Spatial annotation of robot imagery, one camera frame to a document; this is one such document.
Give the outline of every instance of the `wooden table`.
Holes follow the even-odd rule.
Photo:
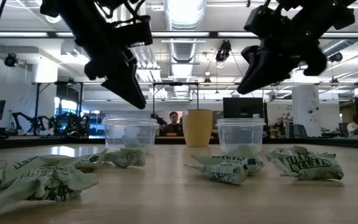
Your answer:
[[[262,154],[277,145],[264,145]],[[0,223],[358,223],[358,149],[307,146],[337,154],[345,177],[302,181],[280,177],[273,164],[240,186],[210,181],[193,153],[218,154],[219,146],[156,146],[147,165],[120,169],[104,164],[99,185],[66,202],[21,202],[5,209]],[[79,156],[103,145],[67,145],[0,150],[0,162],[34,155]]]

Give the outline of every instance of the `person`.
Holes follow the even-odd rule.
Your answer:
[[[171,112],[169,114],[169,118],[171,120],[171,123],[166,125],[166,127],[164,128],[164,133],[176,133],[177,136],[182,136],[183,135],[183,131],[182,131],[182,127],[181,124],[178,123],[178,113],[177,112]]]
[[[357,134],[358,120],[357,120],[356,116],[353,116],[353,122],[351,122],[347,125],[347,132],[349,132],[349,134]]]

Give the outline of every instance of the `plastic cup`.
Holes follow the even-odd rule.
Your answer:
[[[262,150],[265,122],[262,118],[224,118],[216,122],[221,150],[229,153],[240,145],[251,147],[256,153]]]
[[[105,122],[106,147],[110,151],[126,147],[150,152],[157,128],[157,120],[152,118],[109,119]]]

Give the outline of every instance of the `ceiling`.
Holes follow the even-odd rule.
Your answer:
[[[24,0],[8,0],[7,6],[2,14],[0,23],[0,30],[10,31],[70,31],[67,25],[60,21],[58,23],[51,23],[47,21],[44,15],[39,13],[39,2],[24,1]],[[207,31],[242,31],[252,8],[245,7],[246,1],[227,1],[227,0],[207,0],[206,14],[201,30]],[[258,6],[263,0],[252,0],[252,6]],[[146,13],[152,17],[151,28],[153,31],[166,30],[163,0],[146,0]],[[341,30],[344,31],[358,31],[358,1],[352,5],[354,14],[356,16],[355,24]],[[286,15],[291,17],[296,11],[286,12]],[[51,55],[61,65],[59,70],[60,77],[74,77],[78,81],[87,81],[87,77],[83,73],[83,66],[86,62],[81,60],[73,60],[68,55],[61,55],[61,45],[63,39],[0,39],[0,46],[13,47],[37,47],[41,54]],[[245,74],[248,63],[241,57],[240,52],[243,48],[250,45],[259,45],[259,40],[254,39],[231,39],[233,54],[227,59],[223,68],[216,68],[214,55],[216,49],[221,43],[221,39],[206,39],[205,43],[198,44],[196,51],[196,63],[193,67],[192,80],[203,82],[205,72],[210,72],[212,82],[239,82],[241,77]],[[321,40],[321,47],[338,42],[340,40]],[[169,50],[168,45],[162,43],[161,39],[154,40],[152,46],[155,58],[161,69],[161,77],[167,78],[170,73]],[[319,76],[321,82],[330,80],[332,77],[342,75],[349,72],[358,71],[358,42],[341,51],[344,58],[342,62],[328,65],[328,69]],[[37,54],[18,54],[22,60],[27,60],[30,63],[37,63],[39,55]],[[358,74],[346,77],[340,82],[358,82]],[[215,86],[205,86],[204,88],[215,88]],[[321,86],[320,89],[329,90],[330,86]],[[351,91],[353,86],[341,88],[341,90]]]

